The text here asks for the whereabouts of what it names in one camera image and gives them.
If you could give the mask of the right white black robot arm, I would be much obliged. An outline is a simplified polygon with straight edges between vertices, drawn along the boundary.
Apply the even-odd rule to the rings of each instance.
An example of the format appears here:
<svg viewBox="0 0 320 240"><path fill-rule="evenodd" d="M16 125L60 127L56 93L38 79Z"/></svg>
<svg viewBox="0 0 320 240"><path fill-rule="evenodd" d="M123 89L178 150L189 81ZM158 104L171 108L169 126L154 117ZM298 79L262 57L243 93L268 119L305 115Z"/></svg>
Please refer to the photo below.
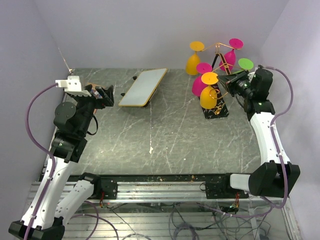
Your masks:
<svg viewBox="0 0 320 240"><path fill-rule="evenodd" d="M231 96L243 97L243 109L260 152L260 166L253 173L232 173L229 181L221 184L220 192L226 198L233 197L238 190L254 196L286 198L300 176L300 167L291 163L281 143L276 126L280 114L275 113L268 100L272 71L272 67L259 66L252 73L243 70L217 77Z"/></svg>

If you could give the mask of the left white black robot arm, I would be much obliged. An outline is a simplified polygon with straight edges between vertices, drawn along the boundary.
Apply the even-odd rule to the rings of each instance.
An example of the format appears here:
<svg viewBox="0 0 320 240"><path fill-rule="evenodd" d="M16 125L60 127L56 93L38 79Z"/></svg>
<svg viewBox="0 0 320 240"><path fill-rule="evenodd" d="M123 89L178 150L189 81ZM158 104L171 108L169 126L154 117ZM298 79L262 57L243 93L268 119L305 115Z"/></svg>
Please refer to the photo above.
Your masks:
<svg viewBox="0 0 320 240"><path fill-rule="evenodd" d="M87 144L89 125L96 119L95 110L114 105L112 85L108 88L96 86L99 98L92 94L92 88L89 84L75 92L65 91L76 104L65 101L56 107L53 123L57 129L50 149L37 142L30 129L30 110L39 93L26 109L24 123L27 134L48 155L48 160L45 174L28 210L20 220L13 221L9 226L8 232L19 240L62 239L66 224L82 203L89 198L100 198L103 193L101 177L84 173L73 190L63 199L60 198Z"/></svg>

